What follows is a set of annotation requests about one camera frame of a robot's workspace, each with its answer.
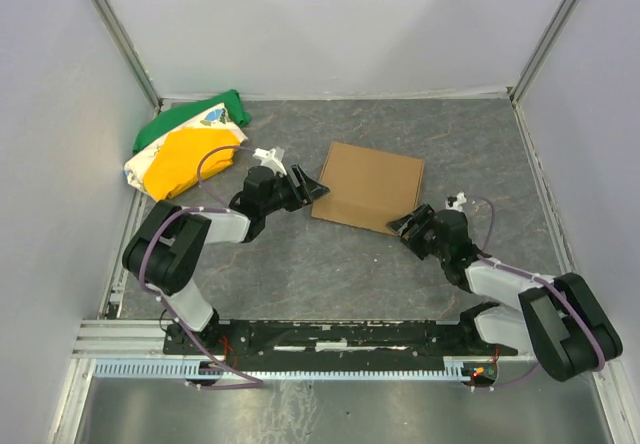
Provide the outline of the brown cardboard box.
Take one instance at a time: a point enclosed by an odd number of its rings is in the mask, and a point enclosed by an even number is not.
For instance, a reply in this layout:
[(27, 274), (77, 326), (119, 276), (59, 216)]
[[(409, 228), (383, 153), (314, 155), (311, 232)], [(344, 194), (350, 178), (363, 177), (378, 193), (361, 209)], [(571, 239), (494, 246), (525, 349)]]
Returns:
[(311, 216), (389, 235), (389, 222), (417, 208), (423, 173), (422, 159), (334, 141), (320, 175), (330, 192)]

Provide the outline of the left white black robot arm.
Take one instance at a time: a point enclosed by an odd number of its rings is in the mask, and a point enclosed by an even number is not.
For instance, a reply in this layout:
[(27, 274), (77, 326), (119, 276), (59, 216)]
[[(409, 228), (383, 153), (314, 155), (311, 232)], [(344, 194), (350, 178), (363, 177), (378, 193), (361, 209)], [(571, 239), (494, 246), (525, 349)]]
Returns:
[(297, 211), (329, 193), (297, 165), (288, 174), (254, 166), (227, 208), (157, 202), (127, 244), (122, 265), (190, 331), (211, 332), (219, 315), (193, 278), (203, 247), (249, 243), (270, 214)]

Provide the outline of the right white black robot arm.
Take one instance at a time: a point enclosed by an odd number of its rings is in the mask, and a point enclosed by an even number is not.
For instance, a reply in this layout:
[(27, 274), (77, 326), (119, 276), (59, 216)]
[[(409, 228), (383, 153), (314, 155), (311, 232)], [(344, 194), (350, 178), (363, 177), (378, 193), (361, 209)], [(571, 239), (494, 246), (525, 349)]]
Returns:
[(450, 284), (495, 301), (473, 319), (482, 341), (532, 353), (558, 382), (598, 372), (622, 354), (619, 333), (581, 275), (508, 265), (476, 245), (468, 226), (460, 206), (427, 204), (386, 225), (418, 258), (435, 257)]

